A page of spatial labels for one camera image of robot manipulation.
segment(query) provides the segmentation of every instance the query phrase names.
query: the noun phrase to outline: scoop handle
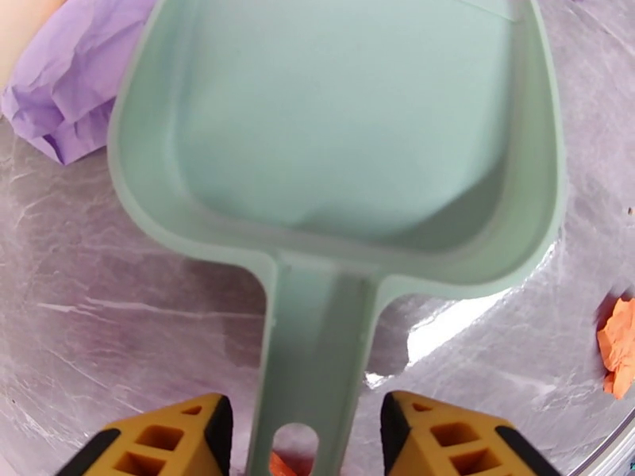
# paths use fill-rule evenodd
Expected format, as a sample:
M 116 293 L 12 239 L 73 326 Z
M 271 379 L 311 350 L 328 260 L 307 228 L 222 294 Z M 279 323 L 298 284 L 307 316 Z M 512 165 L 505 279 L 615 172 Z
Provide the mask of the scoop handle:
M 374 299 L 364 275 L 281 266 L 267 304 L 247 474 L 269 475 L 274 435 L 290 423 L 317 434 L 312 476 L 339 474 L 375 331 Z

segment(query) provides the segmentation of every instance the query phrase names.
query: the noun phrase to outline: purple fabric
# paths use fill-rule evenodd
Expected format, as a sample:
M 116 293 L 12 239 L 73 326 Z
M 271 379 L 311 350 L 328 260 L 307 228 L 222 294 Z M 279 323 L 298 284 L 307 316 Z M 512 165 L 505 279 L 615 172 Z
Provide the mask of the purple fabric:
M 106 145 L 121 79 L 156 0 L 68 0 L 2 92 L 16 134 L 62 164 Z

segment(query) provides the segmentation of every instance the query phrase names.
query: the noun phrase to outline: orange object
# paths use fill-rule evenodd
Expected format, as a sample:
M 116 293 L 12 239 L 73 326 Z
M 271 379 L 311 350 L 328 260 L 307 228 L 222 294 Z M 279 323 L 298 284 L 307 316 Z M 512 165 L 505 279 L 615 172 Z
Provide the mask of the orange object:
M 635 378 L 635 299 L 619 299 L 606 326 L 598 331 L 604 366 L 610 373 L 604 391 L 622 399 Z
M 0 91 L 29 42 L 67 0 L 0 0 Z
M 296 476 L 296 474 L 287 466 L 280 456 L 275 452 L 271 453 L 271 460 L 269 461 L 269 471 L 272 476 Z

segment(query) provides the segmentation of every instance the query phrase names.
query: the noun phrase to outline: scoop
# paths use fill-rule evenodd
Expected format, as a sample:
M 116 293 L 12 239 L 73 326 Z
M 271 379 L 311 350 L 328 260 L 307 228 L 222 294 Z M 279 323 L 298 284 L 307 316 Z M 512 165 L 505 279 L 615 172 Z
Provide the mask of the scoop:
M 147 234 L 267 294 L 248 474 L 292 422 L 338 474 L 386 305 L 519 283 L 564 205 L 534 0 L 160 0 L 109 145 Z

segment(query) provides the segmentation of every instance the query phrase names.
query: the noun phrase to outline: orange clay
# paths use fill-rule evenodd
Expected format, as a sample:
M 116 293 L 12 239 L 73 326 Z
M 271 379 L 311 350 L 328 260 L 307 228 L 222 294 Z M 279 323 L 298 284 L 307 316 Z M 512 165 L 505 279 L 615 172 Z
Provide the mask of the orange clay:
M 598 331 L 606 369 L 604 391 L 622 399 L 635 378 L 635 299 L 618 300 L 606 326 Z
M 289 466 L 287 466 L 275 452 L 271 453 L 269 471 L 271 471 L 272 476 L 296 476 L 295 473 L 289 469 Z

